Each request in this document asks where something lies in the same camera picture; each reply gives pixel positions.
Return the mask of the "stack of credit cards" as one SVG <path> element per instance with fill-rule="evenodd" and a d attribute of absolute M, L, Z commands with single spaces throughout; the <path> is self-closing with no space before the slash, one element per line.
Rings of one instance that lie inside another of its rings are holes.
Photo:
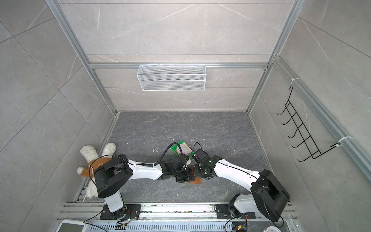
<path fill-rule="evenodd" d="M 191 155 L 192 150 L 186 143 L 180 144 L 180 148 L 182 150 L 180 152 L 180 155 L 187 156 L 187 157 L 189 157 Z"/>

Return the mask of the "green plastic card tray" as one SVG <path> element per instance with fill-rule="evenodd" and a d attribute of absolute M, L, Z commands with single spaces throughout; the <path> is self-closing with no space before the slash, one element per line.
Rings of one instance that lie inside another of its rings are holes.
<path fill-rule="evenodd" d="M 176 154 L 176 155 L 180 155 L 180 152 L 182 151 L 180 148 L 179 148 L 179 146 L 178 145 L 174 145 L 173 147 L 172 147 L 172 151 Z"/>

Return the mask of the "white brown plush toy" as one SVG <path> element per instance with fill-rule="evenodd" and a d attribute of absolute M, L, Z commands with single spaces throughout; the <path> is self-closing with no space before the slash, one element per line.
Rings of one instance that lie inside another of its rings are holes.
<path fill-rule="evenodd" d="M 90 180 L 88 187 L 86 188 L 86 197 L 88 199 L 98 197 L 97 187 L 94 184 L 95 181 L 94 171 L 98 167 L 110 161 L 116 149 L 117 149 L 116 144 L 108 143 L 105 145 L 103 149 L 102 156 L 98 157 L 98 153 L 93 146 L 87 145 L 81 148 L 80 153 L 88 162 L 88 168 L 78 167 L 76 172 L 83 177 L 88 177 Z"/>

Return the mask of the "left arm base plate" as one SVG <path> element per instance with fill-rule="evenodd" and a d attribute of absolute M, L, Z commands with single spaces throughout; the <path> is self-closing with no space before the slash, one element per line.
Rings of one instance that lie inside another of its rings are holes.
<path fill-rule="evenodd" d="M 128 220 L 138 219 L 141 211 L 141 204 L 128 204 L 124 208 L 112 213 L 108 205 L 104 205 L 100 220 Z"/>

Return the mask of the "brown leather card holder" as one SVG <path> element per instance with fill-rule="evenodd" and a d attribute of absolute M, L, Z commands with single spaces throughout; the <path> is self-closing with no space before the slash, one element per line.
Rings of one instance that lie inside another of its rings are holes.
<path fill-rule="evenodd" d="M 192 177 L 189 178 L 188 183 L 190 183 L 190 184 L 202 184 L 202 178 L 192 176 Z"/>

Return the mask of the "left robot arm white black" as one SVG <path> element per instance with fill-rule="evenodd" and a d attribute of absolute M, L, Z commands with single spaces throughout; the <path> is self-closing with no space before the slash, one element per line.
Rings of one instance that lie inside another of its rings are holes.
<path fill-rule="evenodd" d="M 104 199 L 109 212 L 115 213 L 125 208 L 120 189 L 129 180 L 164 180 L 173 177 L 178 183 L 191 182 L 195 176 L 189 164 L 189 159 L 183 156 L 156 163 L 136 162 L 127 159 L 126 155 L 113 156 L 93 172 L 98 197 Z"/>

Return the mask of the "white device at bottom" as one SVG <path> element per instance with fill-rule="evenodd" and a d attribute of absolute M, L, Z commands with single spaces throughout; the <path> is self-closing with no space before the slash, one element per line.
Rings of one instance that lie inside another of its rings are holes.
<path fill-rule="evenodd" d="M 87 227 L 82 221 L 65 219 L 58 225 L 56 232 L 85 232 Z"/>

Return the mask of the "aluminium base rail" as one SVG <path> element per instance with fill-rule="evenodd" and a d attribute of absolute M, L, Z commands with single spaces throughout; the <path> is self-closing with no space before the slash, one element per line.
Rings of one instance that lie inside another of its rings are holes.
<path fill-rule="evenodd" d="M 128 203 L 141 204 L 138 219 L 100 220 L 103 202 L 66 203 L 57 217 L 84 222 L 86 232 L 299 232 L 299 220 L 290 203 L 274 223 L 256 210 L 256 219 L 217 219 L 214 206 L 226 202 Z"/>

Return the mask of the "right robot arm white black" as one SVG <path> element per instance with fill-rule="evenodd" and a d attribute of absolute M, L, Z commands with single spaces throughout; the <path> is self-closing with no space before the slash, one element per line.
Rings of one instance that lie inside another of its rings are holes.
<path fill-rule="evenodd" d="M 193 159 L 197 163 L 195 172 L 200 177 L 224 178 L 251 192 L 251 196 L 236 194 L 228 203 L 228 211 L 234 218 L 255 209 L 274 223 L 281 219 L 290 195 L 271 171 L 247 170 L 220 156 L 210 157 L 201 148 L 195 152 Z"/>

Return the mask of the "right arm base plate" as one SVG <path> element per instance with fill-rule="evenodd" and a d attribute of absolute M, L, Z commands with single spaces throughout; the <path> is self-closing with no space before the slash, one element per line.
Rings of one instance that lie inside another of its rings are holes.
<path fill-rule="evenodd" d="M 256 219 L 256 206 L 251 204 L 242 204 L 238 206 L 229 206 L 229 204 L 216 204 L 214 206 L 217 219 L 232 219 L 234 217 L 247 216 L 247 219 Z"/>

